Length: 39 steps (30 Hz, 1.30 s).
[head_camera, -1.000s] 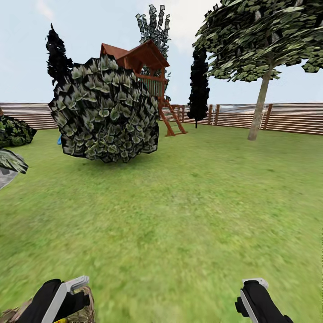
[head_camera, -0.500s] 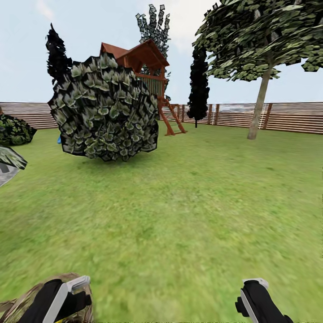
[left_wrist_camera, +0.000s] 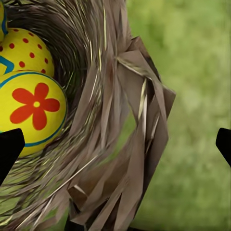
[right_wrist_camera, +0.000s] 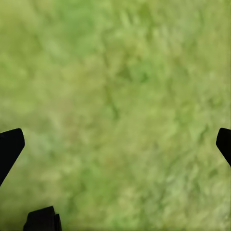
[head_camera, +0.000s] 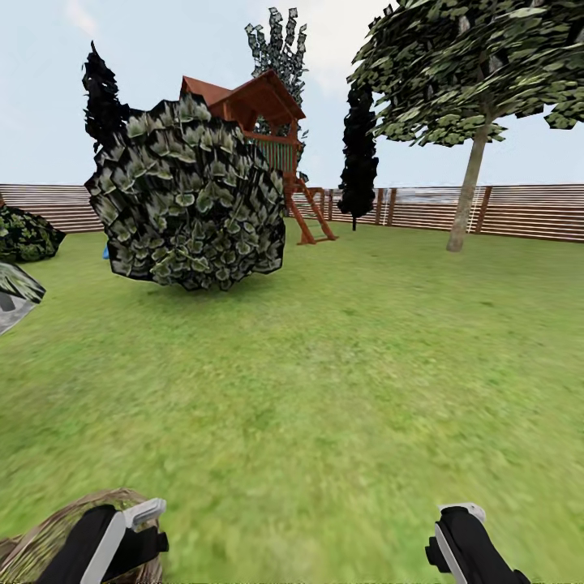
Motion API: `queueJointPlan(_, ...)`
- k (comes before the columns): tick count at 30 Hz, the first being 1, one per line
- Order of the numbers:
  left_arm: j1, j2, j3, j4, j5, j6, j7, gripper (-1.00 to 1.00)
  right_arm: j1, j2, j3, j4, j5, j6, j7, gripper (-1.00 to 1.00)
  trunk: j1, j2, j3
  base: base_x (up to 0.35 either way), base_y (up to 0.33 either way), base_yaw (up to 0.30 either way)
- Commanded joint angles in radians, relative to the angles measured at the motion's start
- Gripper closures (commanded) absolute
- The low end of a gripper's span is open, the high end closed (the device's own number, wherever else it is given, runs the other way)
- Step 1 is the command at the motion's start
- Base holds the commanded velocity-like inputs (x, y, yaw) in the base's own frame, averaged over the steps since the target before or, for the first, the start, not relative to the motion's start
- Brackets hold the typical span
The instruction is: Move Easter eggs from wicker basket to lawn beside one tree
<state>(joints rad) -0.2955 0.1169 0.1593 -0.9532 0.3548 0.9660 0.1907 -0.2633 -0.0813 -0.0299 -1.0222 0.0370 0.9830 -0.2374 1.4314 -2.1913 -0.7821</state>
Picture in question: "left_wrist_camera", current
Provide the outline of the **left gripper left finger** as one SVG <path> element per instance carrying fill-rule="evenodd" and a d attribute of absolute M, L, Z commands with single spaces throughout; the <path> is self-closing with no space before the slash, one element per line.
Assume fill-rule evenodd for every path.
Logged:
<path fill-rule="evenodd" d="M 21 128 L 0 133 L 0 185 L 17 161 L 25 147 L 25 139 Z"/>

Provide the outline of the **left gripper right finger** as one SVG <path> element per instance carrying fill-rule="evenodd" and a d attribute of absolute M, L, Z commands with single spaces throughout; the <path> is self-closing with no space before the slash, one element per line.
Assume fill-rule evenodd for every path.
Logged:
<path fill-rule="evenodd" d="M 220 128 L 217 134 L 216 146 L 231 166 L 231 130 Z"/>

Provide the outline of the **wicker basket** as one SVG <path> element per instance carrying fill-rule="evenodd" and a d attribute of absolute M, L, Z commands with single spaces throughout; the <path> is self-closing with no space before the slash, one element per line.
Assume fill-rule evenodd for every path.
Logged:
<path fill-rule="evenodd" d="M 0 185 L 26 185 L 0 196 L 0 201 L 19 197 L 15 208 L 0 214 L 9 216 L 0 221 L 0 231 L 21 231 L 33 223 L 27 231 L 47 230 L 68 207 L 69 221 L 84 226 L 84 231 L 127 231 L 169 140 L 167 120 L 177 92 L 162 84 L 141 37 L 133 38 L 127 0 L 25 0 L 30 4 L 15 0 L 6 5 L 10 1 L 14 0 L 3 2 L 7 19 L 25 20 L 11 27 L 42 29 L 42 33 L 35 31 L 41 34 L 38 37 L 58 52 L 56 58 L 50 51 L 58 66 L 54 80 L 64 92 L 74 69 L 79 71 L 80 81 L 77 87 L 75 73 L 66 96 L 66 123 L 58 137 L 34 153 L 39 154 L 36 157 L 18 157 L 9 173 L 13 176 L 5 180 L 27 178 Z M 46 21 L 27 20 L 36 18 Z M 66 34 L 76 49 L 55 29 Z M 83 67 L 79 61 L 76 68 L 75 51 L 79 51 Z M 64 59 L 68 83 L 67 75 L 64 82 Z M 116 156 L 102 164 L 114 153 L 130 109 L 136 127 Z M 17 163 L 24 159 L 30 160 Z M 40 223 L 57 207 L 54 217 Z"/>

